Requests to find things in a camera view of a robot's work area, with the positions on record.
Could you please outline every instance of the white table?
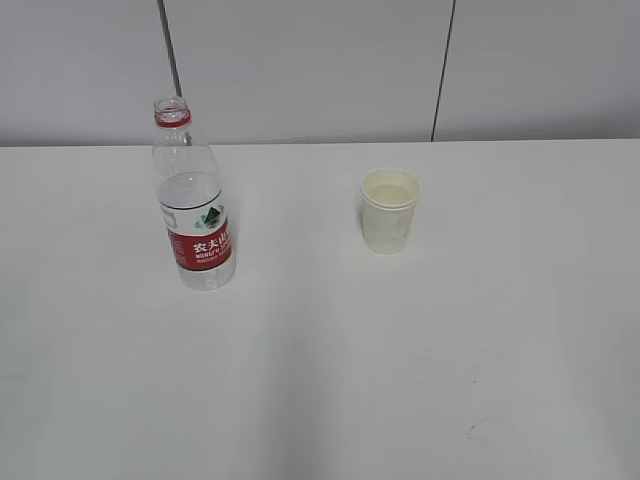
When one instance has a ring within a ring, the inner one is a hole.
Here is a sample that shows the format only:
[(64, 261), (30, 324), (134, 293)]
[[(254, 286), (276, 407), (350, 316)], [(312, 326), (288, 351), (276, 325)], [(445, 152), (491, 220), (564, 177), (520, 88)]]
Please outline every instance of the white table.
[[(182, 286), (148, 147), (0, 150), (0, 478), (640, 478), (640, 142), (215, 147)], [(360, 181), (408, 168), (407, 249)]]

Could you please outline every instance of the plastic water bottle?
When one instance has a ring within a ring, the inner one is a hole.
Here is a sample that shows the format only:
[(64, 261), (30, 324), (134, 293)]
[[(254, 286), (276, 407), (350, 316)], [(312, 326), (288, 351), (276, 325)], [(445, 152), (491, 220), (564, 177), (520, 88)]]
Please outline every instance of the plastic water bottle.
[(154, 104), (153, 171), (180, 277), (195, 290), (213, 290), (235, 271), (235, 252), (218, 164), (192, 131), (181, 97)]

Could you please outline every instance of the water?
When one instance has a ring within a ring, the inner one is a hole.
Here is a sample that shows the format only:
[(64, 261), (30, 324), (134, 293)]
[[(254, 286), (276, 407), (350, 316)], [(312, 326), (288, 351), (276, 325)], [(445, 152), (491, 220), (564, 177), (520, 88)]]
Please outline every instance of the water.
[(404, 205), (413, 200), (413, 195), (400, 185), (377, 185), (367, 192), (369, 198), (381, 205)]
[[(217, 175), (186, 172), (166, 180), (158, 188), (158, 200), (170, 208), (190, 209), (204, 205), (220, 193)], [(210, 270), (193, 271), (178, 265), (180, 277), (194, 290), (213, 290), (227, 283), (236, 269), (235, 249), (222, 265)]]

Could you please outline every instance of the white wall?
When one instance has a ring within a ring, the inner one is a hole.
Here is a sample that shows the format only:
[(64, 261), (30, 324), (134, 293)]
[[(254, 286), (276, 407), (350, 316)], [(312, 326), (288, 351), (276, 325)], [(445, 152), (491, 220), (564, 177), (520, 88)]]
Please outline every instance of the white wall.
[[(426, 141), (453, 0), (165, 0), (212, 143)], [(436, 140), (640, 136), (637, 0), (458, 0)], [(150, 141), (153, 0), (5, 0), (0, 145)]]
[(171, 78), (155, 2), (5, 0), (0, 144), (148, 143)]
[[(427, 140), (451, 0), (165, 0), (214, 143)], [(148, 143), (156, 2), (6, 0), (0, 144)]]
[(640, 135), (638, 0), (458, 0), (436, 140)]

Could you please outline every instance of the bottle label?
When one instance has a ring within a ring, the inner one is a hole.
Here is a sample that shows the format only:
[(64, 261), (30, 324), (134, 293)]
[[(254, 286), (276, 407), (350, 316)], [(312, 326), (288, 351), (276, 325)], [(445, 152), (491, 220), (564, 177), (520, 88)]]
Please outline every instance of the bottle label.
[(222, 192), (204, 205), (172, 208), (161, 204), (176, 262), (187, 270), (210, 270), (231, 256), (231, 232)]

